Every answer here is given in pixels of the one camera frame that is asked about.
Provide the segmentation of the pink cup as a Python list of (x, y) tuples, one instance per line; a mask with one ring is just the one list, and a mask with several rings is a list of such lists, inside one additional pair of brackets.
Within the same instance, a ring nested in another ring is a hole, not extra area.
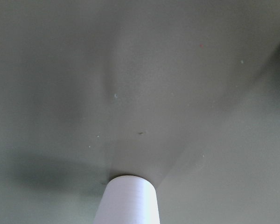
[(159, 224), (155, 187), (146, 179), (122, 175), (110, 180), (105, 188), (95, 224)]

